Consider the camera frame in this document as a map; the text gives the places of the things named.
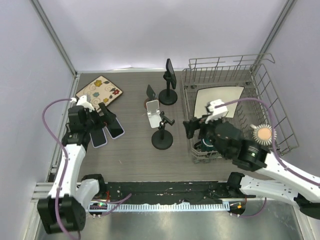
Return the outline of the black phone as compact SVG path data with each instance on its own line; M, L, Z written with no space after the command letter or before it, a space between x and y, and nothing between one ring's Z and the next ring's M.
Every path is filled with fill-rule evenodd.
M172 88L175 89L177 86L177 78L170 58L168 58L166 61L166 72Z

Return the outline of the wooden-base grey phone stand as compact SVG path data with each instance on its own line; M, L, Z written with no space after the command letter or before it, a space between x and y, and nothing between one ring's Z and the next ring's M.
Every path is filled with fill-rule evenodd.
M147 108L147 102L154 101L158 99L157 94L154 92L153 88L149 84L146 89L147 99L144 101L144 108Z

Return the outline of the purple-cased phone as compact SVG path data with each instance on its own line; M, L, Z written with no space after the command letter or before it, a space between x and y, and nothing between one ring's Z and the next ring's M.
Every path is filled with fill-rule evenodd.
M107 124L106 129L109 136L113 140L118 139L125 134L125 130L123 129L117 117L112 123Z
M105 131L103 129L92 130L90 132L90 138L94 148L100 148L108 143Z

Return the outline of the black round-base stand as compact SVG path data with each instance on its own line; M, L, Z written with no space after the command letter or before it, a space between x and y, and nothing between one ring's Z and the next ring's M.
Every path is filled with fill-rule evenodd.
M167 150L173 144L173 135L165 129L166 124L173 126L175 120L170 120L166 117L164 111L162 111L159 116L161 121L159 122L158 130L155 131L151 137L151 143L158 150Z

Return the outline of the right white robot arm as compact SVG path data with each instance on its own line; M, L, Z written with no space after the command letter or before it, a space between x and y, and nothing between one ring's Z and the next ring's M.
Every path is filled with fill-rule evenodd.
M183 121L186 137L191 139L196 130L226 160L238 168L269 177L260 180L243 173L232 172L227 180L226 193L262 196L297 206L301 213L320 218L320 179L295 166L277 159L276 153L255 141L245 139L242 131L221 119L209 123L204 118Z

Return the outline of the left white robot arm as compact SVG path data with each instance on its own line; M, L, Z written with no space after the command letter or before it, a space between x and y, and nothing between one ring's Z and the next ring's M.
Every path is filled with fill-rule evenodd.
M57 143L61 147L61 162L47 197L37 203L47 234L80 232L86 223L86 210L95 198L107 195L107 185L100 173L78 176L93 136L104 136L104 128L116 120L116 115L100 103L102 113L74 105L68 109L66 132Z

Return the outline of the white folding phone stand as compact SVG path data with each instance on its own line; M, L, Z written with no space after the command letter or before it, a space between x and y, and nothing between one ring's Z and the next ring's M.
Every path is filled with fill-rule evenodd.
M148 101L146 103L147 117L150 127L152 129L158 128L162 121L160 116L160 103L157 99Z

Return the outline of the tall black phone stand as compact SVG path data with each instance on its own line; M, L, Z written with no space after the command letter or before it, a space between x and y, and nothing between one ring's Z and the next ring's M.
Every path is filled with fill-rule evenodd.
M177 79L175 75L172 75L169 71L164 73L163 78L166 80L166 89L158 94L158 100L161 104L170 106L175 104L178 100L178 95L175 92Z

